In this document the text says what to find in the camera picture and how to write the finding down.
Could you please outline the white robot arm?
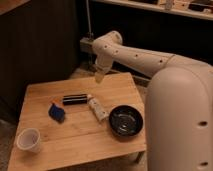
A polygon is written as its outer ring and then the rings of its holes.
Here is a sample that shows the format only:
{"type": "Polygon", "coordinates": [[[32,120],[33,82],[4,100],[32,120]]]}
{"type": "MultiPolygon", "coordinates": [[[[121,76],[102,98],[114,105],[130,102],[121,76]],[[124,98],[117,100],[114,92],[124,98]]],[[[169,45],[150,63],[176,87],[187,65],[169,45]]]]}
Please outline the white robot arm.
{"type": "Polygon", "coordinates": [[[92,43],[96,81],[118,62],[150,78],[145,98],[148,171],[213,171],[213,66],[127,47],[117,31],[92,43]]]}

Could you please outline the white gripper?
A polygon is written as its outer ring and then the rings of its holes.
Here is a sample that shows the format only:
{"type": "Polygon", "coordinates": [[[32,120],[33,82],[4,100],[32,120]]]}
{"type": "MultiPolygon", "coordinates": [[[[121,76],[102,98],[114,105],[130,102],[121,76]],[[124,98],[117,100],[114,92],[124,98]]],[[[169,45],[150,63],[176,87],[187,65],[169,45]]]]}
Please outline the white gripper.
{"type": "Polygon", "coordinates": [[[98,56],[95,61],[95,81],[101,83],[104,76],[110,71],[113,65],[113,59],[107,56],[98,56]]]}

